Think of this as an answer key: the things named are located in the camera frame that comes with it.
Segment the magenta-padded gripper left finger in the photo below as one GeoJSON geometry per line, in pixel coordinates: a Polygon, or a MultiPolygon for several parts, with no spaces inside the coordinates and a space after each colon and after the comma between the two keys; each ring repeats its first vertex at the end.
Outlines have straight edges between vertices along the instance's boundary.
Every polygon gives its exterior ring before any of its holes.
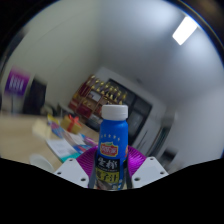
{"type": "Polygon", "coordinates": [[[77,159],[68,158],[54,174],[84,188],[93,188],[96,182],[95,155],[97,147],[93,147],[77,159]]]}

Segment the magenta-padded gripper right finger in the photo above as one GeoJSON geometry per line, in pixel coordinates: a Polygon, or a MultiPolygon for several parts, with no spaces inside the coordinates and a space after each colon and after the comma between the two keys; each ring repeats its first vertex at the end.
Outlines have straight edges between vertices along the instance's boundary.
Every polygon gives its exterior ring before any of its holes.
{"type": "Polygon", "coordinates": [[[141,188],[168,175],[155,157],[146,157],[137,149],[128,147],[127,179],[128,188],[141,188]]]}

